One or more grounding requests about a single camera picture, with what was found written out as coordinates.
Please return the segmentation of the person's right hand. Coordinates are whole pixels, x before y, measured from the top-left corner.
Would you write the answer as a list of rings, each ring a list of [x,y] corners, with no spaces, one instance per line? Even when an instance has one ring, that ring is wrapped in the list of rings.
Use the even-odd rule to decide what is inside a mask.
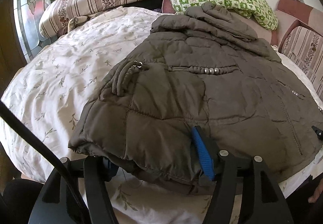
[[[318,198],[320,197],[322,191],[323,191],[323,179],[320,180],[317,188],[314,191],[314,194],[308,198],[308,202],[315,203],[318,200]]]

